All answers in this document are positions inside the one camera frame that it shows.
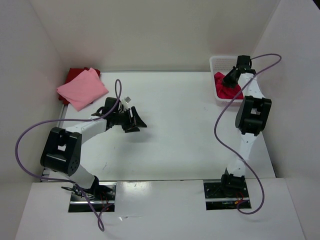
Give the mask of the magenta t shirt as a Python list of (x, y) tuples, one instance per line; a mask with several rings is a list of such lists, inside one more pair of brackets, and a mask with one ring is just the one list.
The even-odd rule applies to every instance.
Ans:
[(241, 90), (241, 87), (237, 85), (235, 88), (227, 87), (223, 85), (224, 74), (217, 72), (214, 74), (214, 83), (217, 96), (220, 99), (233, 99), (233, 97)]

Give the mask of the light pink t shirt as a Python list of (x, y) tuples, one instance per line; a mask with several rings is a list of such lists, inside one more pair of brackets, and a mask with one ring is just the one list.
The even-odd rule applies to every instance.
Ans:
[(87, 105), (109, 93), (100, 79), (101, 72), (95, 68), (83, 71), (67, 84), (59, 86), (56, 91), (63, 96), (78, 112)]

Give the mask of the dark red t shirt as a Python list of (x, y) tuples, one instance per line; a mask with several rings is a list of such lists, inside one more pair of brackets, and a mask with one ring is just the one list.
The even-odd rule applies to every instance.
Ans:
[[(69, 72), (66, 76), (66, 80), (64, 82), (64, 84), (68, 84), (69, 82), (71, 82), (74, 78), (76, 78), (79, 74), (81, 74), (83, 71), (89, 71), (90, 69), (88, 67), (84, 67), (84, 68), (70, 68)], [(60, 101), (62, 101), (62, 104), (64, 106), (67, 106), (70, 102), (65, 99), (62, 95), (59, 94), (58, 99)]]

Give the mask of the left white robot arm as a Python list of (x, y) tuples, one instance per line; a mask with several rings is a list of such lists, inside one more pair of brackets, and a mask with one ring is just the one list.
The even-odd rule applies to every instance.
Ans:
[(52, 128), (40, 159), (43, 167), (61, 173), (74, 185), (79, 185), (82, 194), (89, 200), (98, 199), (112, 189), (100, 185), (98, 177), (81, 165), (82, 144), (113, 126), (121, 126), (125, 133), (138, 132), (140, 128), (147, 127), (134, 106), (126, 110), (114, 109), (103, 117), (108, 110), (109, 107), (100, 107), (93, 113), (92, 116), (98, 120), (81, 122), (67, 128)]

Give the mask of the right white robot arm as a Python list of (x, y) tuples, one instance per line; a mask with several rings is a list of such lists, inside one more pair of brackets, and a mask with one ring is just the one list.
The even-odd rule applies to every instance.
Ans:
[(225, 86), (239, 85), (243, 89), (243, 100), (235, 118), (240, 136), (238, 154), (225, 169), (219, 184), (219, 191), (225, 197), (235, 197), (245, 187), (246, 163), (255, 140), (266, 127), (272, 106), (272, 101), (262, 94), (255, 73), (248, 65), (234, 66), (223, 79)]

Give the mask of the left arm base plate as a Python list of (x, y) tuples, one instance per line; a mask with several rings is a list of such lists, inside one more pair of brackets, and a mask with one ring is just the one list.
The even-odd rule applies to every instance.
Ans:
[[(101, 210), (105, 208), (105, 212), (114, 212), (115, 211), (115, 199), (116, 199), (116, 182), (107, 182), (102, 181), (99, 183), (102, 186), (102, 193), (98, 193), (97, 196), (86, 193), (86, 196), (90, 200), (93, 208), (100, 213)], [(68, 207), (69, 213), (88, 213), (92, 212), (92, 209), (88, 205), (85, 197), (82, 193), (76, 188), (62, 187), (64, 190), (71, 192), (70, 202)]]

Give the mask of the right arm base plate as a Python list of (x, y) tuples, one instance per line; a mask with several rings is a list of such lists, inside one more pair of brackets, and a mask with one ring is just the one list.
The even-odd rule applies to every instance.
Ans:
[(247, 184), (241, 190), (237, 190), (230, 196), (224, 195), (221, 190), (221, 182), (217, 180), (204, 181), (205, 206), (207, 211), (213, 210), (234, 210), (237, 204), (241, 203), (240, 209), (251, 209)]

